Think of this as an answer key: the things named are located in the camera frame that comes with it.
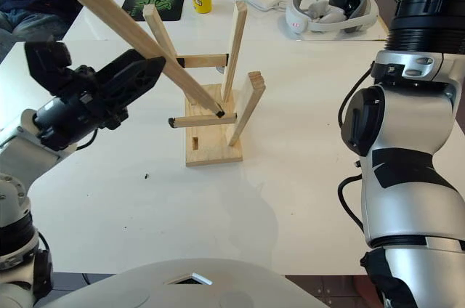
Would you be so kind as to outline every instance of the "white table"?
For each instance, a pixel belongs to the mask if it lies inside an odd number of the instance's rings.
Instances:
[[[120,6],[124,0],[115,0]],[[213,0],[213,10],[209,14],[195,12],[192,0],[185,0],[180,21],[165,22],[166,29],[173,39],[176,48],[185,39],[228,39],[230,35],[231,19],[233,16],[234,0]],[[271,10],[260,12],[248,6],[248,19],[244,31],[244,38],[250,40],[280,41],[295,39],[283,24],[283,12]],[[139,23],[150,32],[147,23]],[[379,21],[368,31],[347,34],[344,31],[328,33],[306,32],[300,36],[310,40],[380,40],[386,38],[384,23]],[[74,24],[65,36],[65,40],[93,40],[119,39],[115,32],[83,8]]]
[[[162,76],[129,106],[116,131],[75,153],[35,183],[35,224],[61,272],[121,272],[167,259],[217,257],[261,264],[287,275],[362,274],[367,250],[344,213],[338,183],[358,174],[336,114],[381,42],[244,41],[235,88],[261,70],[267,91],[242,135],[244,162],[186,168],[182,92]],[[70,41],[74,65],[100,69],[126,49],[120,41]],[[180,52],[218,52],[225,43],[191,41]],[[192,74],[220,82],[214,69]],[[50,96],[28,76],[22,44],[0,65],[0,127]],[[456,125],[434,157],[438,171],[462,193],[465,137]],[[345,192],[360,213],[360,184]]]

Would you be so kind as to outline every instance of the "screw hole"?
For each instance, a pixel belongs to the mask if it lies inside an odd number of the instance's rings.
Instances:
[[[192,138],[192,149],[193,150],[198,150],[198,137],[193,137]]]

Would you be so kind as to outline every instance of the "black mouse pad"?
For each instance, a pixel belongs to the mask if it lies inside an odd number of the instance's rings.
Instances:
[[[134,20],[144,21],[142,10],[146,4],[154,4],[163,21],[178,21],[181,19],[184,0],[125,0],[123,10]]]

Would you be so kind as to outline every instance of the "wooden dowel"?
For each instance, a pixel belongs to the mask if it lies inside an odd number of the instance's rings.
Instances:
[[[227,64],[227,54],[182,55],[177,59],[184,68],[224,67]]]
[[[235,106],[238,120],[226,131],[226,142],[228,142],[229,146],[233,146],[238,141],[265,88],[264,79],[260,72],[250,72],[248,74],[248,79],[239,94]]]
[[[233,124],[236,118],[235,113],[226,113],[221,118],[215,115],[193,115],[191,117],[170,118],[168,123],[171,128],[190,128],[192,126]]]
[[[234,6],[234,14],[232,16],[232,30],[230,36],[230,59],[227,62],[225,69],[225,81],[221,87],[221,96],[223,102],[227,102],[233,89],[235,67],[238,64],[240,43],[247,18],[247,4],[244,1],[237,1]]]
[[[166,74],[179,88],[189,94],[198,103],[218,116],[224,114],[221,106],[202,86],[186,72],[179,63],[154,41],[114,0],[78,0],[89,8],[104,23],[113,29],[122,39],[127,41],[143,57],[165,57]]]
[[[144,19],[150,27],[155,39],[162,48],[166,50],[174,58],[177,57],[176,49],[174,48],[173,42],[169,38],[168,31],[165,28],[165,24],[161,20],[160,14],[154,4],[148,4],[144,6],[142,11]]]

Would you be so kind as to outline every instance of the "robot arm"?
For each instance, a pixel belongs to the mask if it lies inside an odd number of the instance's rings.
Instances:
[[[398,0],[386,49],[347,108],[360,156],[362,259],[386,307],[465,307],[465,202],[432,165],[465,77],[465,0]]]
[[[151,89],[163,70],[162,57],[146,60],[125,52],[99,72],[71,70],[62,43],[26,43],[31,75],[55,96],[25,110],[0,131],[0,307],[25,308],[52,289],[52,263],[39,250],[28,191],[33,182],[76,150],[97,128],[116,129],[126,106]]]

